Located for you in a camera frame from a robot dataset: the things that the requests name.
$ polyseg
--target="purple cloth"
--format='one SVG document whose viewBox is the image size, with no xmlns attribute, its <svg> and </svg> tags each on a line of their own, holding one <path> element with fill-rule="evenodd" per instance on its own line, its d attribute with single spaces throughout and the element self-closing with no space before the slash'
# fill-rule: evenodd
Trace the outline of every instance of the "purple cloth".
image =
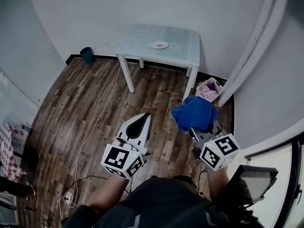
<svg viewBox="0 0 304 228">
<path fill-rule="evenodd" d="M 200 94 L 207 100 L 212 100 L 218 96 L 218 93 L 215 90 L 210 90 L 207 85 L 203 85 Z"/>
<path fill-rule="evenodd" d="M 214 90 L 214 91 L 218 92 L 214 83 L 207 84 L 207 86 L 208 86 L 209 90 Z"/>
</svg>

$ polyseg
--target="cable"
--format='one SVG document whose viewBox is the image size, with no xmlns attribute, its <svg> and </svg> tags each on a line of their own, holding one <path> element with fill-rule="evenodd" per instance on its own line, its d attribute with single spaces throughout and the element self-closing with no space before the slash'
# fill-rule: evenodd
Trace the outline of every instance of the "cable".
<svg viewBox="0 0 304 228">
<path fill-rule="evenodd" d="M 86 144 L 86 142 L 89 140 L 89 138 L 91 137 L 93 131 L 95 130 L 95 128 L 96 128 L 96 126 L 97 126 L 97 123 L 98 123 L 100 117 L 102 116 L 102 114 L 103 114 L 104 111 L 105 111 L 106 105 L 107 105 L 107 103 L 108 103 L 108 101 L 109 101 L 109 99 L 110 99 L 110 97 L 111 97 L 111 95 L 112 95 L 112 93 L 113 93 L 113 91 L 114 91 L 114 89 L 115 89 L 115 87 L 116 87 L 117 80 L 118 80 L 118 77 L 119 77 L 119 72 L 120 72 L 120 67 L 119 67 L 118 74 L 117 74 L 117 77 L 116 77 L 116 80 L 115 80 L 115 85 L 114 85 L 114 87 L 113 87 L 113 89 L 112 89 L 112 91 L 111 91 L 111 93 L 110 93 L 110 95 L 109 95 L 107 101 L 105 102 L 104 109 L 103 109 L 103 111 L 100 113 L 100 115 L 99 115 L 99 117 L 98 117 L 98 119 L 97 119 L 97 121 L 96 121 L 96 123 L 95 123 L 95 125 L 94 125 L 94 128 L 92 129 L 92 131 L 91 131 L 91 133 L 89 134 L 88 138 L 86 139 L 86 141 L 83 143 L 83 145 L 82 145 L 81 148 L 80 148 L 80 151 L 79 151 L 79 154 L 78 154 L 78 157 L 77 157 L 77 161 L 76 161 L 75 181 L 77 181 L 77 166 L 78 166 L 78 160 L 79 160 L 79 156 L 80 156 L 80 153 L 81 153 L 81 151 L 82 151 L 82 148 L 83 148 L 83 146 Z M 77 201 L 77 196 L 78 196 L 78 184 L 77 184 L 77 182 L 76 182 L 76 197 L 75 197 L 75 203 L 76 203 L 76 201 Z"/>
<path fill-rule="evenodd" d="M 105 177 L 98 177 L 98 176 L 94 176 L 94 175 L 89 175 L 89 176 L 87 176 L 87 177 L 80 178 L 80 179 L 78 179 L 77 181 L 74 181 L 74 182 L 72 183 L 72 185 L 71 185 L 69 188 L 65 189 L 63 192 L 68 191 L 76 182 L 82 181 L 82 180 L 87 179 L 87 178 L 89 178 L 89 177 L 95 177 L 95 178 L 101 178 L 101 179 L 108 180 L 108 179 L 105 178 Z"/>
<path fill-rule="evenodd" d="M 133 181 L 133 177 L 131 178 L 131 183 L 130 183 L 130 193 L 132 192 L 132 181 Z"/>
<path fill-rule="evenodd" d="M 118 69 L 118 74 L 117 74 L 117 77 L 116 77 L 116 80 L 115 80 L 115 85 L 114 85 L 113 89 L 111 90 L 111 93 L 110 93 L 110 95 L 109 95 L 107 101 L 105 102 L 105 106 L 104 106 L 102 112 L 100 113 L 100 115 L 99 115 L 99 117 L 98 117 L 98 119 L 97 119 L 97 121 L 96 121 L 96 123 L 95 123 L 95 125 L 94 125 L 94 128 L 93 128 L 92 131 L 90 132 L 88 138 L 87 138 L 86 141 L 83 143 L 83 145 L 80 147 L 79 154 L 78 154 L 77 161 L 76 161 L 76 170 L 75 170 L 76 197 L 75 197 L 74 205 L 73 205 L 73 206 L 70 206 L 71 208 L 75 207 L 75 204 L 76 204 L 76 201 L 77 201 L 77 196 L 78 196 L 77 166 L 78 166 L 78 160 L 79 160 L 80 153 L 81 153 L 81 151 L 82 151 L 82 148 L 83 148 L 84 145 L 86 144 L 86 142 L 87 142 L 87 141 L 89 140 L 89 138 L 91 137 L 93 131 L 95 130 L 95 128 L 96 128 L 96 126 L 97 126 L 97 123 L 98 123 L 100 117 L 102 116 L 102 114 L 104 113 L 104 111 L 105 111 L 105 109 L 106 109 L 107 103 L 108 103 L 108 101 L 109 101 L 109 99 L 110 99 L 110 97 L 111 97 L 111 95 L 112 95 L 112 93 L 113 93 L 113 91 L 114 91 L 114 89 L 115 89 L 115 87 L 116 87 L 116 85 L 117 85 L 117 80 L 118 80 L 118 77 L 119 77 L 119 73 L 120 73 L 120 67 L 119 67 L 119 69 Z M 60 201 L 61 201 L 61 199 L 62 199 L 65 195 L 66 195 L 66 193 L 65 193 L 65 194 L 59 199 L 59 201 L 58 201 L 58 202 L 59 202 L 59 210 L 60 210 L 61 219 L 62 219 L 62 215 L 61 215 Z"/>
<path fill-rule="evenodd" d="M 203 171 L 201 171 L 199 174 L 199 187 L 198 187 L 198 192 L 200 191 L 200 176 L 201 176 L 201 174 L 203 173 L 203 172 L 206 172 L 207 170 L 203 170 Z"/>
<path fill-rule="evenodd" d="M 78 207 L 78 205 L 77 204 L 75 204 L 75 203 L 72 203 L 72 204 L 74 204 L 76 207 Z M 70 206 L 69 204 L 68 204 L 68 206 Z M 70 206 L 71 207 L 71 206 Z"/>
</svg>

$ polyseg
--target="floor baseboard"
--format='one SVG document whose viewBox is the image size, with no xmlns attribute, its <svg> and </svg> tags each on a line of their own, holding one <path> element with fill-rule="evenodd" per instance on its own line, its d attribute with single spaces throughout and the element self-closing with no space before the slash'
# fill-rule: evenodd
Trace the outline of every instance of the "floor baseboard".
<svg viewBox="0 0 304 228">
<path fill-rule="evenodd" d="M 66 60 L 66 64 L 68 65 L 73 58 L 75 57 L 81 57 L 80 54 L 71 54 L 69 56 L 69 58 Z M 112 57 L 112 56 L 101 56 L 101 55 L 94 55 L 94 58 L 96 59 L 110 59 L 110 60 L 118 60 L 117 57 Z M 126 58 L 127 62 L 130 63 L 139 63 L 139 60 L 137 59 L 131 59 L 131 58 Z M 186 68 L 183 67 L 179 67 L 179 66 L 172 66 L 172 65 L 168 65 L 168 64 L 164 64 L 164 63 L 157 63 L 157 62 L 151 62 L 151 61 L 144 61 L 144 63 L 146 65 L 150 65 L 150 66 L 156 66 L 156 67 L 162 67 L 162 68 L 166 68 L 166 69 L 171 69 L 171 70 L 177 70 L 177 71 L 181 71 L 181 72 L 187 72 Z M 205 76 L 209 76 L 209 77 L 213 77 L 215 78 L 222 86 L 225 84 L 226 80 L 221 78 L 221 77 L 217 77 L 217 76 L 212 76 L 212 75 L 208 75 L 202 72 L 198 72 L 198 74 L 200 75 L 205 75 Z"/>
</svg>

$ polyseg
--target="white table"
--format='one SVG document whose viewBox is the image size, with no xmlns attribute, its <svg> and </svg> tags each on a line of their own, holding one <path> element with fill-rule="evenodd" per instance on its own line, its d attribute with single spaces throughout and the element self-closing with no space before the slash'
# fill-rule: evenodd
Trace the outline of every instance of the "white table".
<svg viewBox="0 0 304 228">
<path fill-rule="evenodd" d="M 150 44 L 155 41 L 168 42 L 169 46 L 164 49 L 152 49 Z M 183 96 L 184 100 L 194 87 L 200 66 L 200 34 L 173 27 L 135 25 L 127 39 L 119 46 L 116 55 L 131 93 L 134 93 L 134 86 L 125 57 L 138 57 L 141 68 L 144 67 L 143 59 L 156 59 L 187 67 L 186 76 L 189 80 Z"/>
</svg>

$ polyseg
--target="power strip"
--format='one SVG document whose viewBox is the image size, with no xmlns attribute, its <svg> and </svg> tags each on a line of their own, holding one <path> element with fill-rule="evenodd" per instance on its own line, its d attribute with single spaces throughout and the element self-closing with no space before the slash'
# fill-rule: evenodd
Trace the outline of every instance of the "power strip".
<svg viewBox="0 0 304 228">
<path fill-rule="evenodd" d="M 66 192 L 63 196 L 63 201 L 68 205 L 71 204 L 73 201 L 73 194 L 70 191 Z"/>
</svg>

